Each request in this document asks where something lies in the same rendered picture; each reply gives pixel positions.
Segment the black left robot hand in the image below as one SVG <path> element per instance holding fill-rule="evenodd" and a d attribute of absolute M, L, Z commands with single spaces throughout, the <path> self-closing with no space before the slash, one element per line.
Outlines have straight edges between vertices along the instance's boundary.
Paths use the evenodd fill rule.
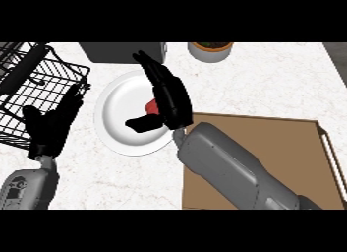
<path fill-rule="evenodd" d="M 24 106 L 25 130 L 31 136 L 28 159 L 36 160 L 40 156 L 55 158 L 59 155 L 81 105 L 83 95 L 78 86 L 72 85 L 55 110 L 41 113 L 34 106 Z"/>

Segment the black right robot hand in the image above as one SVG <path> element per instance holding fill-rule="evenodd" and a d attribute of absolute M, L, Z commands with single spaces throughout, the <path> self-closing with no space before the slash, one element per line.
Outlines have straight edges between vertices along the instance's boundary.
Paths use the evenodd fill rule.
<path fill-rule="evenodd" d="M 154 100 L 158 113 L 149 113 L 129 119 L 126 125 L 136 133 L 143 133 L 167 126 L 170 130 L 185 128 L 194 123 L 192 103 L 182 80 L 168 68 L 140 50 L 132 55 L 152 84 Z"/>

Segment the red bell pepper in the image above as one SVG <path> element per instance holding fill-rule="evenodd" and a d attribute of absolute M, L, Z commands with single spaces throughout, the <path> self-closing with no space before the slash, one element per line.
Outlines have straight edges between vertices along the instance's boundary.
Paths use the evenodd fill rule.
<path fill-rule="evenodd" d="M 145 105 L 145 112 L 148 114 L 160 114 L 158 112 L 158 106 L 155 100 L 152 100 L 146 105 Z"/>

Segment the white round plate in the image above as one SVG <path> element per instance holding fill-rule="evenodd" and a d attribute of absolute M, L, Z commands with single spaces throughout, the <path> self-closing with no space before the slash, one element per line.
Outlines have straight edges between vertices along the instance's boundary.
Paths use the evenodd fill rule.
<path fill-rule="evenodd" d="M 96 133 L 106 147 L 124 156 L 149 155 L 171 142 L 173 132 L 165 126 L 145 133 L 126 126 L 129 119 L 145 114 L 152 99 L 152 84 L 142 70 L 117 77 L 101 93 L 95 107 Z"/>

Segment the brown wooden tray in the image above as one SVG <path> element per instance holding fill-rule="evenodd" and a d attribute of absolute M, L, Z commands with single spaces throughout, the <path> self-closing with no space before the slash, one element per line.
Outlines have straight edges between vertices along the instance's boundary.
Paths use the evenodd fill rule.
<path fill-rule="evenodd" d="M 315 120 L 194 114 L 256 155 L 289 189 L 325 210 L 347 210 L 347 183 L 325 130 Z"/>

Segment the white pot with orange rim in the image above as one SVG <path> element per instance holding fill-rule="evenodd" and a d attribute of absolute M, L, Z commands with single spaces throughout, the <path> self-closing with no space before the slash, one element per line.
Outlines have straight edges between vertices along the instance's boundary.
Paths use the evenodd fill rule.
<path fill-rule="evenodd" d="M 229 55 L 232 43 L 229 42 L 223 47 L 210 48 L 201 46 L 196 42 L 188 43 L 188 50 L 196 60 L 205 63 L 220 62 Z"/>

